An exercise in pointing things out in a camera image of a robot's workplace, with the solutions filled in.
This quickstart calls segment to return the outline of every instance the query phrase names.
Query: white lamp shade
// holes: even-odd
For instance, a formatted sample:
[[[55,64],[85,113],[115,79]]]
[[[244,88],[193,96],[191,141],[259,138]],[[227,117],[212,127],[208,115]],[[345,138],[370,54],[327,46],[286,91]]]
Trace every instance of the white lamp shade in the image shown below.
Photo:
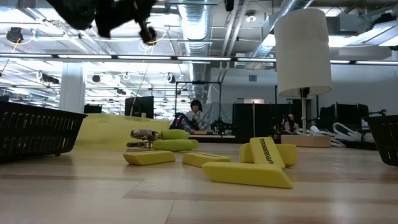
[[[325,13],[300,9],[275,25],[278,90],[281,96],[309,96],[331,90],[329,33]]]

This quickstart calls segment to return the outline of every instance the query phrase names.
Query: pile of white cables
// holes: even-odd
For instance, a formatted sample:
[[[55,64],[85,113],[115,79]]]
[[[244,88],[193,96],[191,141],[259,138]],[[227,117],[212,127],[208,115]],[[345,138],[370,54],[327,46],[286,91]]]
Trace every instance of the pile of white cables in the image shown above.
[[[344,128],[347,130],[347,134],[342,133],[341,131],[337,130],[337,126],[340,126],[341,128]],[[353,131],[350,128],[347,128],[345,125],[340,124],[340,123],[334,123],[333,124],[333,130],[334,133],[329,132],[328,130],[321,129],[319,130],[316,126],[312,126],[311,130],[307,130],[307,135],[312,135],[312,136],[330,136],[331,137],[331,145],[335,147],[346,147],[341,140],[343,141],[366,141],[366,142],[374,142],[373,136],[371,133],[366,133],[362,139],[362,134]],[[303,129],[298,129],[296,131],[297,134],[299,135],[304,135],[303,134]]]

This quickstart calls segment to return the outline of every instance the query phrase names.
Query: desk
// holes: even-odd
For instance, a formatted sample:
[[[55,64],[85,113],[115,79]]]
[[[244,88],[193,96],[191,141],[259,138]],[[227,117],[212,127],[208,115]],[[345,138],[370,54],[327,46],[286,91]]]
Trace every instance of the desk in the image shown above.
[[[198,152],[238,161],[239,144]],[[298,149],[294,189],[210,181],[177,161],[130,166],[121,152],[76,148],[0,166],[1,223],[396,224],[398,169],[376,151]]]

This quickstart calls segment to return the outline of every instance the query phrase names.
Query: person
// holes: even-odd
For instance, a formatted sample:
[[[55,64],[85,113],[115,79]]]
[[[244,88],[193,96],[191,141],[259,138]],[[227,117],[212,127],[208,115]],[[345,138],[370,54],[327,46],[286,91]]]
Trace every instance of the person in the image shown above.
[[[184,128],[189,133],[193,134],[195,131],[204,131],[208,126],[208,119],[206,118],[201,103],[199,100],[192,100],[191,111],[185,115],[188,121],[184,121]]]
[[[285,121],[284,126],[285,126],[285,130],[288,130],[291,133],[295,133],[300,128],[300,126],[294,122],[293,114],[287,115],[287,119]]]

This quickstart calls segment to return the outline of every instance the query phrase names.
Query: black mesh basket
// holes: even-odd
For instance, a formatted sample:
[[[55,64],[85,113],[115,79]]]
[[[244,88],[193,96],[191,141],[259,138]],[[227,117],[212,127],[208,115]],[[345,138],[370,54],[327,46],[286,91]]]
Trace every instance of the black mesh basket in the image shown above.
[[[0,101],[0,162],[70,152],[85,117]]]
[[[398,166],[398,115],[365,119],[385,164]]]

